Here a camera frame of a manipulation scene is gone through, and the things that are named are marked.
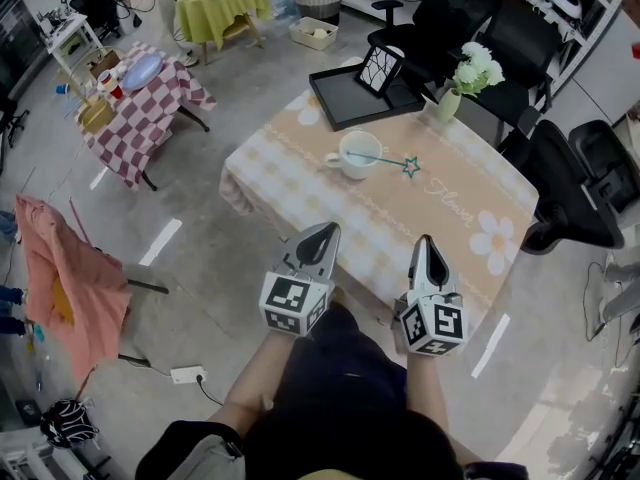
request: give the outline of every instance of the yellow-green tablecloth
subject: yellow-green tablecloth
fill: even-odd
[[[255,9],[260,19],[271,16],[269,0],[178,0],[177,13],[186,41],[215,41],[222,48],[223,32],[236,16]]]

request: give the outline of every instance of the power strip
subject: power strip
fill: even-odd
[[[202,366],[186,366],[184,368],[172,368],[171,378],[174,384],[194,384],[198,382],[198,375],[202,376],[202,382],[207,380],[207,371]]]

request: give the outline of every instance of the white marker cube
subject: white marker cube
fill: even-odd
[[[327,310],[332,286],[267,272],[260,293],[260,313],[267,326],[306,336]]]
[[[468,315],[454,304],[421,297],[400,315],[407,347],[414,354],[446,356],[467,339]]]

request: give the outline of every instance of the white storage bin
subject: white storage bin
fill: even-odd
[[[313,32],[317,28],[326,30],[327,37],[323,39],[313,37]],[[336,40],[338,27],[307,16],[292,24],[289,27],[289,32],[291,33],[291,39],[296,43],[303,44],[314,50],[324,50]]]

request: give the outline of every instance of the green vase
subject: green vase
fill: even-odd
[[[436,117],[439,121],[446,123],[456,114],[460,106],[460,93],[456,89],[449,89],[438,103]]]

